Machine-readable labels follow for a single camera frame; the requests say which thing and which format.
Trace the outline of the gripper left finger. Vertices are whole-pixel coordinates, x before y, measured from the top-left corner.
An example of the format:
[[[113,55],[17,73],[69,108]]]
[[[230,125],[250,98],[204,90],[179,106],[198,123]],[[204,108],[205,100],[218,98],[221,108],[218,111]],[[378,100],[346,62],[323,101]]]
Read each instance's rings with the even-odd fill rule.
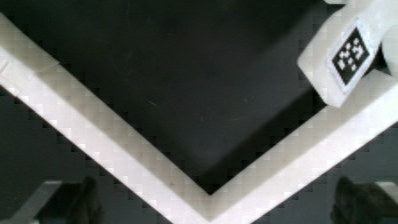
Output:
[[[93,179],[44,181],[10,217],[10,224],[104,224]]]

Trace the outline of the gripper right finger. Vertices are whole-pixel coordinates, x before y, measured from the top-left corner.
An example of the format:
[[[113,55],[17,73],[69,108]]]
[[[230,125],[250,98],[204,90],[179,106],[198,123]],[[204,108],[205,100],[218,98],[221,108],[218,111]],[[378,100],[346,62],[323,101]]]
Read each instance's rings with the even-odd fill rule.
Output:
[[[355,184],[339,178],[330,211],[332,224],[398,224],[398,184]]]

